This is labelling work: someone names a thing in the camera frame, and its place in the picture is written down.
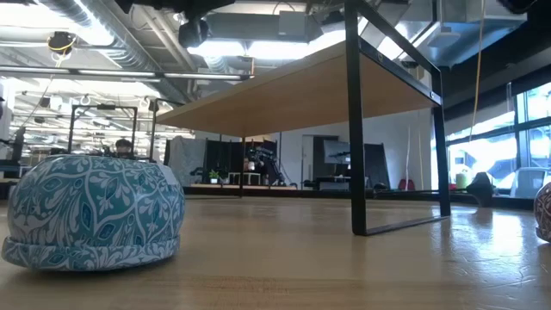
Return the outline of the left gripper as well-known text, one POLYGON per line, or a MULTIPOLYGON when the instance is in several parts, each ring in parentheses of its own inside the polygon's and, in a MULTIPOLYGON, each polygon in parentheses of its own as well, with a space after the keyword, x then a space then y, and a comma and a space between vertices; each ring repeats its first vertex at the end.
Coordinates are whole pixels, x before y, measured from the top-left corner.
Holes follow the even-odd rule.
POLYGON ((205 20, 197 19, 179 27, 178 42, 182 47, 198 47, 207 38, 209 26, 205 20))

